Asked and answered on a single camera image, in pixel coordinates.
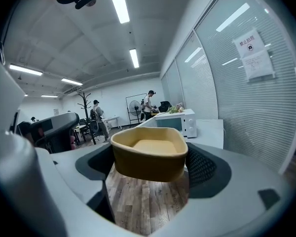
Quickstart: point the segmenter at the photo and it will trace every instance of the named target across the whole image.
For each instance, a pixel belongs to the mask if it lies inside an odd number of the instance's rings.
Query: person
[[[105,140],[109,140],[109,134],[108,134],[108,130],[105,126],[105,123],[102,120],[102,115],[103,115],[103,110],[100,108],[99,106],[99,101],[98,100],[94,100],[93,101],[93,112],[95,114],[95,120],[98,122],[99,128],[102,130],[102,132],[104,133],[105,136]]]
[[[146,120],[150,119],[152,117],[151,115],[151,110],[153,109],[153,106],[151,106],[150,98],[155,94],[153,90],[150,90],[148,92],[148,95],[144,98],[144,103],[145,103],[145,109],[144,113],[146,116]]]

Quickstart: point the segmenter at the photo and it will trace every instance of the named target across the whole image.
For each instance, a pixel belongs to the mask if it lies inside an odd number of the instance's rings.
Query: electric fan
[[[140,111],[140,104],[138,103],[138,101],[133,100],[132,102],[130,102],[129,112],[136,117],[140,115],[141,111]]]

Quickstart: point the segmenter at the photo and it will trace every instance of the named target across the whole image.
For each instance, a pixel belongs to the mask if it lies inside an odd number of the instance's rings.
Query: yellow bowl
[[[172,182],[183,175],[187,144],[174,128],[135,127],[111,137],[115,168],[122,175]]]

